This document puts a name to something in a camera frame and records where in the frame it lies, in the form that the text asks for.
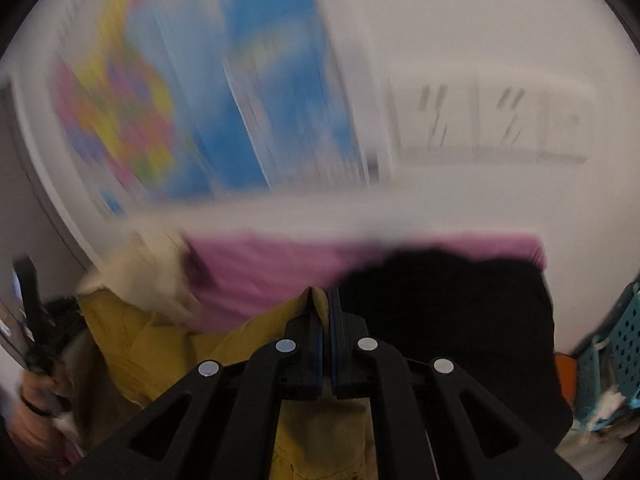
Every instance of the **orange object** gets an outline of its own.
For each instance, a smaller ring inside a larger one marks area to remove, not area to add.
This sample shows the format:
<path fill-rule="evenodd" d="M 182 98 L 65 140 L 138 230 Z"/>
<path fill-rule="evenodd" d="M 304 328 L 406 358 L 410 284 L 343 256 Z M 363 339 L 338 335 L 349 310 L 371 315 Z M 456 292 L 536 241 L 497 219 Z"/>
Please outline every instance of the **orange object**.
<path fill-rule="evenodd" d="M 562 386 L 562 396 L 573 407 L 578 383 L 577 362 L 568 355 L 556 354 L 556 369 Z"/>

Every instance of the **laundry basket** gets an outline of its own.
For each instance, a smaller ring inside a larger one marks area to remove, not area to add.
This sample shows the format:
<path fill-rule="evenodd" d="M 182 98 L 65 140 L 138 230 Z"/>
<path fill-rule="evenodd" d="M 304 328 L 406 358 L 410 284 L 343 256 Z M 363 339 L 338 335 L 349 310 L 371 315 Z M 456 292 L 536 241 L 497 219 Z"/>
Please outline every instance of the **laundry basket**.
<path fill-rule="evenodd" d="M 640 408 L 640 285 L 608 335 L 595 335 L 577 359 L 578 390 L 575 417 L 586 425 L 593 417 L 605 384 L 613 384 L 625 396 L 631 409 Z M 600 420 L 591 428 L 599 430 L 617 417 Z"/>

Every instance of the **fabric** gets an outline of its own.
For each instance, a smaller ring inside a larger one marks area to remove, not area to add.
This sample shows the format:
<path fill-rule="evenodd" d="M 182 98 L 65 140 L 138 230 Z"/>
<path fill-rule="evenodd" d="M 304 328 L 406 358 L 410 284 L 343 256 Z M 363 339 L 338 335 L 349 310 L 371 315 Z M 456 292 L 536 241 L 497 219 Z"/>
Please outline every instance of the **fabric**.
<path fill-rule="evenodd" d="M 90 452 L 142 408 L 129 402 L 109 376 L 107 365 L 91 333 L 82 338 L 82 359 L 69 368 L 74 384 L 72 412 L 82 447 Z"/>
<path fill-rule="evenodd" d="M 554 362 L 553 307 L 529 262 L 472 262 L 441 251 L 399 253 L 338 286 L 346 312 L 406 358 L 447 357 L 549 445 L 573 417 Z"/>
<path fill-rule="evenodd" d="M 312 293 L 327 327 L 326 296 L 318 289 Z M 113 383 L 131 402 L 146 406 L 197 363 L 241 362 L 280 339 L 287 321 L 303 312 L 306 297 L 305 293 L 286 301 L 226 335 L 193 334 L 163 314 L 142 312 L 109 290 L 82 298 L 81 307 Z M 316 402 L 283 402 L 271 479 L 354 478 L 377 478 L 369 402 L 333 400 L 329 394 Z"/>
<path fill-rule="evenodd" d="M 578 389 L 577 361 L 568 355 L 556 354 L 556 368 L 558 369 L 558 377 L 562 387 L 562 396 L 573 407 Z"/>
<path fill-rule="evenodd" d="M 187 274 L 202 304 L 203 332 L 227 332 L 299 294 L 307 286 L 327 288 L 349 272 L 381 262 L 395 247 L 374 243 L 299 243 L 247 235 L 188 238 Z M 472 260 L 496 257 L 546 267 L 540 238 L 527 234 L 459 234 L 408 241 L 408 247 L 439 248 Z"/>
<path fill-rule="evenodd" d="M 159 232 L 117 248 L 80 281 L 87 295 L 108 288 L 144 312 L 161 312 L 178 324 L 193 324 L 200 304 L 184 274 L 187 245 L 182 235 Z"/>
<path fill-rule="evenodd" d="M 632 480 L 638 478 L 638 471 L 640 471 L 640 431 L 636 431 L 631 442 L 622 452 L 620 459 L 607 473 L 604 480 Z"/>

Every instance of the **hand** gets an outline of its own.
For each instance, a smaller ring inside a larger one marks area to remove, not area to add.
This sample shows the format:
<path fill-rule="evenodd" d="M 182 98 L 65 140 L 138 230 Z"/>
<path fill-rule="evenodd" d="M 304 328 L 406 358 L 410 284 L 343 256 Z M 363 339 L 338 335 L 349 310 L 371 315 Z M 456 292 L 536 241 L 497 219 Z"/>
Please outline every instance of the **hand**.
<path fill-rule="evenodd" d="M 22 378 L 22 395 L 36 408 L 49 411 L 49 397 L 56 394 L 70 398 L 73 387 L 63 362 L 56 362 L 50 376 L 34 374 L 25 370 Z"/>

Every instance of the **colorful map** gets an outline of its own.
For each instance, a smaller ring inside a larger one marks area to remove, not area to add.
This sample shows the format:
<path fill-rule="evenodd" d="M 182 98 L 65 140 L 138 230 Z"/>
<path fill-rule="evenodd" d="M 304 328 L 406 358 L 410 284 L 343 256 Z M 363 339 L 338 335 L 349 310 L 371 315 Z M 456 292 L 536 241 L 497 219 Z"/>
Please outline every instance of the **colorful map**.
<path fill-rule="evenodd" d="M 111 213 L 364 179 L 315 0 L 86 0 L 50 91 Z"/>

